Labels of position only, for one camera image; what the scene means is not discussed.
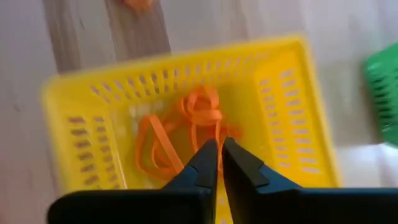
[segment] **yellow plastic basket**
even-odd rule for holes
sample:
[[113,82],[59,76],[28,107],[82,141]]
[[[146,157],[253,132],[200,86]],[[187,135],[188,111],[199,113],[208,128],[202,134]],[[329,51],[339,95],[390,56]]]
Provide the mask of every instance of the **yellow plastic basket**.
[[[202,84],[218,89],[244,148],[302,186],[338,186],[312,63],[294,36],[52,78],[44,105],[62,192],[161,187],[133,162],[139,121]],[[179,136],[176,148],[188,144]],[[231,223],[218,182],[216,222]]]

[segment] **green basket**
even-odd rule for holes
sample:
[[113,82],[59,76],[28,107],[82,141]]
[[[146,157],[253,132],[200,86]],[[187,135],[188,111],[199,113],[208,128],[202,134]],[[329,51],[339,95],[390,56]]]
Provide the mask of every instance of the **green basket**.
[[368,59],[366,78],[383,139],[398,146],[398,43]]

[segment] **orange object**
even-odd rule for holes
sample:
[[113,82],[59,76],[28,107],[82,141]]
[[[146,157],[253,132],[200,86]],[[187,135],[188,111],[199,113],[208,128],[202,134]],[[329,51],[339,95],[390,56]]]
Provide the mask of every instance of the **orange object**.
[[123,0],[123,2],[135,10],[147,10],[150,9],[154,0]]
[[[180,158],[170,142],[168,134],[184,123],[189,126],[190,141],[193,153],[199,149],[197,140],[198,127],[208,130],[208,139],[216,139],[218,145],[218,170],[221,171],[221,152],[227,136],[240,138],[241,133],[232,126],[221,124],[223,114],[219,109],[219,99],[216,89],[201,86],[177,103],[177,111],[181,115],[176,121],[170,120],[175,109],[168,111],[162,119],[149,115],[141,120],[136,144],[136,164],[145,173],[162,180],[170,180],[183,168]],[[149,131],[149,125],[154,130],[154,142],[151,149],[151,161],[155,169],[148,169],[142,163],[142,150]]]

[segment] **basket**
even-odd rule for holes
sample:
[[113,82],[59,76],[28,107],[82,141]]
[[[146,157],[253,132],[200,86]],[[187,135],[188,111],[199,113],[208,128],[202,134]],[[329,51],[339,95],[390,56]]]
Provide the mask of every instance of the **basket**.
[[[197,85],[217,88],[238,143],[267,165],[305,187],[338,186],[307,46],[293,36],[52,78],[44,105],[62,192],[161,187],[133,164],[139,121]],[[216,218],[232,222],[221,178]]]
[[366,78],[385,142],[398,146],[398,43],[372,55]]

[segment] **wooden floor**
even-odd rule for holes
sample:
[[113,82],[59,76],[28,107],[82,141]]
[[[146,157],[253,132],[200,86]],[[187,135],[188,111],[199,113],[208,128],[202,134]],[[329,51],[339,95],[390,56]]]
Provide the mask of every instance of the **wooden floor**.
[[303,33],[310,40],[345,186],[398,186],[377,136],[363,60],[398,41],[396,0],[3,0],[0,7],[0,223],[44,223],[57,196],[39,104],[42,82],[120,61]]

